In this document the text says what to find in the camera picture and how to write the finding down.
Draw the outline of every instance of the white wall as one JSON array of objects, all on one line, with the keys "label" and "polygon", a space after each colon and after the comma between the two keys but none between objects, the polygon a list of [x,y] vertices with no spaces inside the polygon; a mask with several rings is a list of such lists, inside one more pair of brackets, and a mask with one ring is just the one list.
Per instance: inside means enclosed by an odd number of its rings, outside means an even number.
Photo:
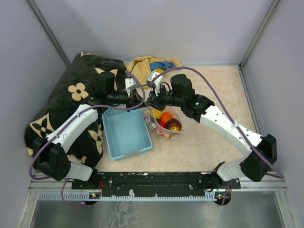
[{"label": "white wall", "polygon": [[263,129],[277,138],[277,165],[299,215],[304,210],[303,9],[303,0],[281,1],[245,67]]},{"label": "white wall", "polygon": [[80,51],[130,61],[238,64],[272,0],[35,0],[70,60]]},{"label": "white wall", "polygon": [[0,227],[14,228],[28,191],[24,129],[65,66],[25,0],[0,0]]}]

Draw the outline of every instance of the floral pillow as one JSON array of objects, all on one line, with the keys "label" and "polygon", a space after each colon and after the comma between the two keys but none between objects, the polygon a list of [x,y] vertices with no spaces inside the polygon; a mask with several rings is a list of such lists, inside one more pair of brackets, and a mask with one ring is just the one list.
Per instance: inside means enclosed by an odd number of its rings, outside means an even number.
[{"label": "floral pillow", "polygon": [[[45,106],[25,129],[25,144],[28,154],[33,154],[36,137],[45,138],[63,124],[89,96],[103,98],[101,78],[115,76],[115,90],[124,90],[126,78],[124,62],[99,55],[81,52],[57,82]],[[103,156],[103,126],[98,120],[83,131],[70,147],[73,154],[86,165],[95,167]]]}]

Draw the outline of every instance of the yellow cloth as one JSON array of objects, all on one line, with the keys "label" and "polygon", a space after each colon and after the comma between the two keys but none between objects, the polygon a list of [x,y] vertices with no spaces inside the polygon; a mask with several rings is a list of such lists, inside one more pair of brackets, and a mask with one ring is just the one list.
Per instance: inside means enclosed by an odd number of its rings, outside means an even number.
[{"label": "yellow cloth", "polygon": [[176,59],[157,58],[155,56],[142,56],[133,59],[130,63],[125,64],[125,67],[143,85],[146,84],[146,80],[151,72],[150,63],[168,61],[175,64],[176,67],[181,67],[182,64]]}]

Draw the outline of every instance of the purple cable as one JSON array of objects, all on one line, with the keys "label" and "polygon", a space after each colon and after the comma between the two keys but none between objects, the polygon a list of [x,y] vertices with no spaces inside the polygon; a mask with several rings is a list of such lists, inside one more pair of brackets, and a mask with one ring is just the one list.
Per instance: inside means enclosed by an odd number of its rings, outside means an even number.
[{"label": "purple cable", "polygon": [[[153,80],[151,81],[151,84],[154,83],[154,81],[156,79],[158,79],[160,76],[170,72],[170,71],[173,71],[173,70],[178,70],[178,69],[186,69],[186,70],[191,70],[195,73],[197,73],[205,82],[206,84],[209,86],[209,88],[212,90],[213,94],[215,95],[215,97],[217,98],[218,102],[220,103],[220,106],[223,108],[224,112],[226,113],[228,119],[234,124],[235,121],[233,120],[233,118],[231,117],[231,115],[229,114],[229,112],[227,111],[227,109],[225,108],[223,102],[221,101],[219,95],[217,94],[217,92],[214,90],[214,88],[212,87],[212,85],[210,84],[210,82],[204,77],[203,74],[201,74],[199,71],[197,71],[196,69],[193,69],[191,67],[188,67],[188,66],[178,66],[178,67],[175,67],[175,68],[172,68],[172,69],[167,69],[166,71],[160,73],[159,75],[157,75],[155,78],[153,78]],[[276,171],[276,173],[278,174],[277,175],[273,175],[273,174],[268,174],[269,176],[273,176],[273,177],[277,177],[277,178],[281,178],[281,179],[284,179],[284,175],[282,173],[282,171],[280,171],[276,166],[274,166],[273,164],[271,164],[266,158],[263,157],[263,155],[260,154],[259,151],[257,151],[257,149],[252,145],[252,143],[249,141],[249,139],[247,138],[247,136],[245,135],[245,133],[242,131],[242,129],[240,127],[236,127],[237,130],[239,131],[239,133],[243,136],[243,138],[245,139],[245,141],[248,143],[248,145],[250,146],[250,148],[252,149],[252,151],[254,151],[257,156],[262,159],[271,169],[273,169],[274,171]]]},{"label": "purple cable", "polygon": [[[97,105],[94,105],[94,106],[91,106],[91,107],[89,107],[89,108],[86,108],[86,109],[84,109],[84,110],[82,110],[80,113],[79,113],[79,115],[81,115],[81,114],[83,114],[84,112],[86,112],[86,111],[88,111],[88,110],[90,110],[90,109],[93,109],[93,108],[112,108],[112,109],[115,109],[115,110],[121,110],[121,111],[128,111],[128,110],[132,110],[132,109],[135,109],[135,108],[138,108],[138,107],[140,107],[143,103],[144,103],[144,101],[145,101],[145,99],[146,99],[146,94],[145,94],[145,91],[144,91],[144,88],[143,88],[143,86],[142,86],[142,84],[138,81],[138,79],[134,76],[134,75],[132,75],[129,71],[125,71],[126,72],[126,74],[129,76],[129,77],[131,77],[131,78],[133,78],[134,80],[135,80],[135,82],[137,83],[137,85],[141,88],[141,90],[142,90],[142,101],[139,103],[139,104],[137,104],[137,105],[135,105],[135,106],[133,106],[133,107],[130,107],[130,108],[118,108],[118,107],[113,107],[113,106],[109,106],[109,105],[104,105],[104,104],[97,104]],[[66,125],[64,125],[63,127],[62,127],[62,129],[57,133],[57,136],[59,136],[76,118],[77,118],[78,116],[77,115],[75,115],[75,116],[73,116],[73,118],[69,121],[69,122],[67,122],[67,124]],[[33,165],[34,165],[34,163],[35,163],[35,161],[37,160],[37,158],[39,157],[39,155],[46,149],[46,147],[48,146],[48,145],[50,145],[51,143],[52,143],[52,141],[54,141],[56,139],[56,136],[54,136],[53,138],[51,138],[49,141],[47,141],[47,143],[46,144],[44,144],[41,148],[40,148],[40,150],[37,152],[37,154],[34,156],[34,158],[33,158],[33,160],[32,160],[32,162],[31,162],[31,164],[29,165],[29,170],[28,170],[28,174],[29,174],[29,176],[33,179],[33,180],[45,180],[45,179],[48,179],[48,178],[50,178],[50,177],[41,177],[41,178],[37,178],[37,177],[35,177],[33,174],[32,174],[32,168],[33,168]]]},{"label": "purple cable", "polygon": [[65,200],[65,196],[63,195],[63,190],[65,189],[65,186],[66,184],[70,181],[70,179],[66,179],[65,183],[63,184],[62,186],[62,189],[61,189],[61,199],[62,201],[67,204],[69,207],[72,207],[72,208],[83,208],[85,207],[86,205],[85,204],[81,204],[81,205],[72,205],[72,204],[69,204],[66,200]]},{"label": "purple cable", "polygon": [[225,193],[224,193],[224,197],[223,197],[223,201],[222,201],[222,206],[224,205],[225,203],[225,199],[226,199],[226,196],[227,196],[227,193],[228,193],[228,190],[230,189],[230,186],[233,182],[233,179],[229,181],[227,187],[226,187],[226,190],[225,190]]}]

